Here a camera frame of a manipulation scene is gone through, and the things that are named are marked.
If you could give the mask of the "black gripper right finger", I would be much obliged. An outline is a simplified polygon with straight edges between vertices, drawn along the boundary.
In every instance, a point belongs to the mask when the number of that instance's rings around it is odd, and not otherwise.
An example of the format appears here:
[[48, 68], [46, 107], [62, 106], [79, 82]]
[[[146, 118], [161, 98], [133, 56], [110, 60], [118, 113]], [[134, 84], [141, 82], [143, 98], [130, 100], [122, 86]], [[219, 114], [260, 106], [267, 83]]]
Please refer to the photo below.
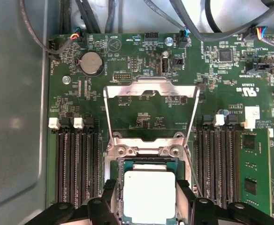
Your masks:
[[224, 209], [196, 197], [187, 180], [176, 181], [176, 208], [179, 225], [274, 225], [273, 217], [247, 203], [233, 202]]

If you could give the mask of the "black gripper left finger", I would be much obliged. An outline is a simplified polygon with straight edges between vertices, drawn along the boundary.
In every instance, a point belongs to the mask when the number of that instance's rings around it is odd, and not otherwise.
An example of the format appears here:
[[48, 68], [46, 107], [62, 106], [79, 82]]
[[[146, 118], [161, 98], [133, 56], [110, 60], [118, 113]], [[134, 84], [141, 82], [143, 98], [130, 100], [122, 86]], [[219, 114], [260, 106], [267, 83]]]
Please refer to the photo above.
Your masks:
[[78, 222], [87, 219], [91, 225], [117, 225], [119, 219], [113, 212], [113, 204], [116, 203], [116, 186], [118, 181], [109, 179], [104, 184], [101, 197], [88, 200], [87, 204], [75, 208], [68, 202], [58, 202], [49, 207], [49, 218], [53, 224], [63, 222]]

